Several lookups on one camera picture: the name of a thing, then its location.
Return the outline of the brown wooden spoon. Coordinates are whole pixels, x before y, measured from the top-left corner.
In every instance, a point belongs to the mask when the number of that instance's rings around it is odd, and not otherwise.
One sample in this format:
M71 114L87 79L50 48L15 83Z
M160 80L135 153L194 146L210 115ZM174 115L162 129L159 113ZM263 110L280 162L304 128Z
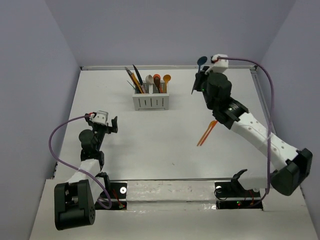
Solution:
M159 78L158 76L156 76L156 77L153 79L153 81L154 81L155 86L156 86L157 89L158 89L158 92L161 94L161 93L162 93L162 90L161 90L161 80L160 80L160 78Z

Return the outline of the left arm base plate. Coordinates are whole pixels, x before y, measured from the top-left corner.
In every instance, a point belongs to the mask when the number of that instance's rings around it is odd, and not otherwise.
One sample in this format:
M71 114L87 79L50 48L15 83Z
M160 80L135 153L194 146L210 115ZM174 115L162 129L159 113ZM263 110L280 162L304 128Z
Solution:
M108 190L111 199L110 210L122 211L127 209L128 183L125 181L111 181Z

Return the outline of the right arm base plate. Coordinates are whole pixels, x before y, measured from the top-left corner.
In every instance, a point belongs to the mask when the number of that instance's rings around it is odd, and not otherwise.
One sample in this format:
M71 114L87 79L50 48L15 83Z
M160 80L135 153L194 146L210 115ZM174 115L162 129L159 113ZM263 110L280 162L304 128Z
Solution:
M238 209L263 209L261 194L241 187L232 188L229 181L219 181L214 183L214 195L216 198L216 208L218 210L238 210Z

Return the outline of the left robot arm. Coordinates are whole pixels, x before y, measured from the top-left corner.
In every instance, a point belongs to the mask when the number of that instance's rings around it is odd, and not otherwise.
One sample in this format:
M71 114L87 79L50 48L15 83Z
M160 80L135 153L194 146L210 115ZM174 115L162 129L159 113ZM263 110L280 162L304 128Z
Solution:
M82 116L90 128L78 135L81 145L79 167L54 156L57 162L75 170L70 179L54 188L54 223L59 231L93 225L95 204L106 210L112 208L111 182L103 171L105 155L100 148L105 135L118 132L118 119L115 117L108 123L108 115L100 110Z

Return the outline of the yellow orange plastic spoon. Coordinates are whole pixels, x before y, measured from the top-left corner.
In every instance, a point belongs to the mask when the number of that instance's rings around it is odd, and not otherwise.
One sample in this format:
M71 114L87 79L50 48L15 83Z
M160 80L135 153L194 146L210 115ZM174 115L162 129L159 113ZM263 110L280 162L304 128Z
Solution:
M169 74L166 74L163 76L163 81L164 81L164 92L168 92L168 83L171 80L171 76Z

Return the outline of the orange handled knife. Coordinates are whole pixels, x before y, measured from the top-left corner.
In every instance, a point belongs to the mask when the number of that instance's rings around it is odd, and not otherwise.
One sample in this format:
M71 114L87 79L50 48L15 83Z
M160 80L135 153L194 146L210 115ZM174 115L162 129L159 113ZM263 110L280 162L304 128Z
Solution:
M140 90L140 92L143 94L141 85L133 72L131 73L131 78L133 79L134 83L138 86L138 89Z

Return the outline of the teal handled steel knife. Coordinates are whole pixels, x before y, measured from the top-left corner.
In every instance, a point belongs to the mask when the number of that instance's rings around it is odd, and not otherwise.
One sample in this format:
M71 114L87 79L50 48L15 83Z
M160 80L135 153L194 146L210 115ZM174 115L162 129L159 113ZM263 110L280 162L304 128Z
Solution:
M128 74L129 77L131 78L132 82L135 84L135 82L133 81L133 79L132 79L132 77L131 77L132 72L131 72L127 67L125 67L124 69L126 70L127 74Z

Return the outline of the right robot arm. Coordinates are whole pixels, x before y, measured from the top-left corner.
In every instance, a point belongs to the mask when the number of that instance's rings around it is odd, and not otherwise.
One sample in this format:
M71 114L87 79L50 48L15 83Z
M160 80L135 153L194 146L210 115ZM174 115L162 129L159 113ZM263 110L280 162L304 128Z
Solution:
M216 121L240 135L267 158L275 170L267 182L278 193L290 196L309 176L313 154L299 150L263 126L242 103L231 97L232 83L222 72L208 66L196 73L192 88L202 92L204 101Z

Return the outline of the dark blue plastic spoon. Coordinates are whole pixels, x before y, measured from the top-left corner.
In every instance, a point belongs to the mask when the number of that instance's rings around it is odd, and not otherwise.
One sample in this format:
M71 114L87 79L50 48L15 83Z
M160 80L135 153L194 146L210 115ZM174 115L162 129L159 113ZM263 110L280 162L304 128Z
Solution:
M201 56L198 60L197 60L197 65L198 65L198 69L197 69L197 73L200 73L201 71L201 67L207 62L208 58L206 56Z

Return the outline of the black handled steel knife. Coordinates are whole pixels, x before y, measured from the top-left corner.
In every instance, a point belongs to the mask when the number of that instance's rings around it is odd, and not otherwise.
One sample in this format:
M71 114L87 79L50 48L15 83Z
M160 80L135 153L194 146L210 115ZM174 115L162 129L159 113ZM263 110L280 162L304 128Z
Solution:
M140 84L140 85L143 85L144 83L143 83L143 80L142 80L142 77L141 77L141 75L140 75L139 70L137 69L137 67L136 67L134 64L133 64L132 66L133 66L134 71L135 71L135 73L136 73L136 76L137 76L137 79L138 79L138 81L139 81L139 84Z

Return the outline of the teal blue plastic knife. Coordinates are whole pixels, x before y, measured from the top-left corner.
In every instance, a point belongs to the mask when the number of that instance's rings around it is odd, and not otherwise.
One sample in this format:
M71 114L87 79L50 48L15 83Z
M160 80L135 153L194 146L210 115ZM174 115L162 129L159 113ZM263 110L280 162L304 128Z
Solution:
M134 89L134 94L137 94L138 92L137 92L137 87L136 86L134 86L131 82L129 82L128 80L127 80L127 82L129 83L129 85Z

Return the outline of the beige plastic spoon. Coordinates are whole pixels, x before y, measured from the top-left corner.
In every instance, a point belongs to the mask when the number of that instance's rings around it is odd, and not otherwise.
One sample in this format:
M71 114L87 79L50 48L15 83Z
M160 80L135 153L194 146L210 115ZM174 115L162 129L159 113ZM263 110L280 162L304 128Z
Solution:
M145 77L145 82L148 84L148 85L153 85L154 84L154 78L152 75L147 75Z

